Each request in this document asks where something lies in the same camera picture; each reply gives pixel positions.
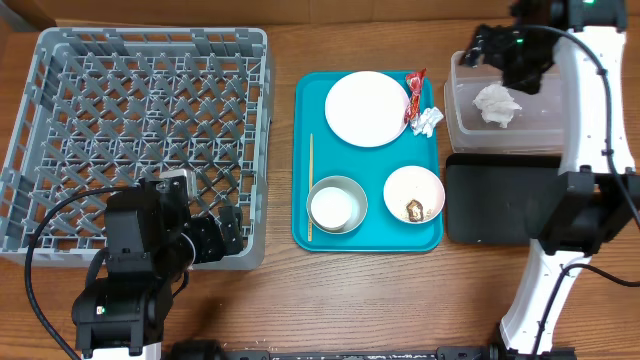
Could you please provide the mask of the white paper cup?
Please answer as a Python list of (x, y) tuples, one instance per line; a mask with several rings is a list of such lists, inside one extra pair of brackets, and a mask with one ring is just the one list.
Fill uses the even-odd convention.
[(320, 189), (311, 198), (311, 217), (316, 225), (327, 231), (338, 231), (350, 220), (353, 213), (351, 197), (337, 187)]

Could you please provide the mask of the small white tissue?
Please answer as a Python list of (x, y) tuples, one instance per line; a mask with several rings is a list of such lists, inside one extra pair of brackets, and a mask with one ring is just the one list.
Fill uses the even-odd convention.
[(444, 119), (444, 115), (437, 107), (426, 108), (421, 114), (410, 120), (410, 126), (414, 136), (425, 135), (430, 138), (434, 135), (437, 124)]

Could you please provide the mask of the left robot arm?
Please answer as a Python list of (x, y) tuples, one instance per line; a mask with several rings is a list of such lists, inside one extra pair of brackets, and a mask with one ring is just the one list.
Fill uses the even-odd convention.
[(243, 249), (242, 211), (223, 206), (194, 217), (185, 177), (144, 181), (109, 197), (106, 246), (92, 260), (72, 307), (76, 348), (85, 359), (122, 350), (147, 356), (164, 337), (175, 282), (191, 266)]

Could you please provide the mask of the red snack wrapper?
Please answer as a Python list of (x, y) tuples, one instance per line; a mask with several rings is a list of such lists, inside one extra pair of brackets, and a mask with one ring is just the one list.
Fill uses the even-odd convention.
[(405, 82), (411, 92), (409, 103), (404, 113), (404, 123), (410, 124), (420, 116), (420, 103), (422, 97), (422, 89), (426, 76), (426, 69), (413, 72), (405, 77)]

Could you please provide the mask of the large white tissue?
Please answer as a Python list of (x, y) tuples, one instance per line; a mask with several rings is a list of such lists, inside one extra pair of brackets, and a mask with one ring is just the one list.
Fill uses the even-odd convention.
[(500, 83), (493, 83), (483, 88), (473, 100), (486, 123), (497, 123), (507, 128), (515, 112), (522, 107), (509, 94), (508, 89)]

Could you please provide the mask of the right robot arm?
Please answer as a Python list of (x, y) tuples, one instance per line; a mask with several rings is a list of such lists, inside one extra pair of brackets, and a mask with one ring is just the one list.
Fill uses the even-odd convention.
[(557, 174), (529, 202), (530, 247), (515, 299), (479, 359), (571, 359), (554, 348), (555, 325), (592, 257), (639, 218), (639, 176), (626, 139), (621, 63), (627, 14), (621, 1), (517, 1), (511, 26), (480, 25), (463, 56), (536, 93), (543, 74), (562, 78), (565, 125)]

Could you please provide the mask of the grey metal bowl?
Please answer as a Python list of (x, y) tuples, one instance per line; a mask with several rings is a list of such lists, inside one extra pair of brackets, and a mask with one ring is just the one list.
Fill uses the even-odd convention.
[[(353, 213), (347, 224), (338, 231), (332, 232), (324, 230), (316, 225), (314, 221), (313, 225), (315, 225), (321, 231), (329, 234), (341, 235), (354, 231), (364, 221), (368, 211), (368, 198), (364, 192), (364, 189), (351, 178), (339, 175), (329, 176), (321, 179), (313, 186), (311, 190), (311, 198), (315, 195), (316, 192), (325, 187), (337, 187), (344, 190), (351, 197), (353, 204)], [(310, 202), (311, 199), (307, 200), (306, 203), (306, 208), (309, 210)]]

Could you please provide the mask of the brown food scrap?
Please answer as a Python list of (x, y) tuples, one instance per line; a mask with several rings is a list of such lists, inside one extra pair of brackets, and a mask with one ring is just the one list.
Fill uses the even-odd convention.
[(410, 222), (422, 222), (424, 220), (423, 205), (416, 199), (412, 199), (406, 205), (407, 218)]

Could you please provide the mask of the white bowl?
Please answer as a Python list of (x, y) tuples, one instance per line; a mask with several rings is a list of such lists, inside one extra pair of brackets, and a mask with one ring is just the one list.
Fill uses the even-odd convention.
[[(440, 178), (427, 168), (410, 165), (396, 169), (383, 187), (383, 199), (389, 212), (408, 224), (424, 224), (434, 220), (445, 205), (445, 189)], [(422, 222), (410, 222), (406, 205), (418, 200), (424, 209)]]

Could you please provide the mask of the large white plate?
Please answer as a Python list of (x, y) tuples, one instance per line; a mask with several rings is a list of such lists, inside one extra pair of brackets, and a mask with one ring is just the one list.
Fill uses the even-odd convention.
[(406, 128), (409, 97), (389, 75), (360, 71), (338, 80), (325, 100), (330, 129), (344, 142), (363, 148), (393, 142)]

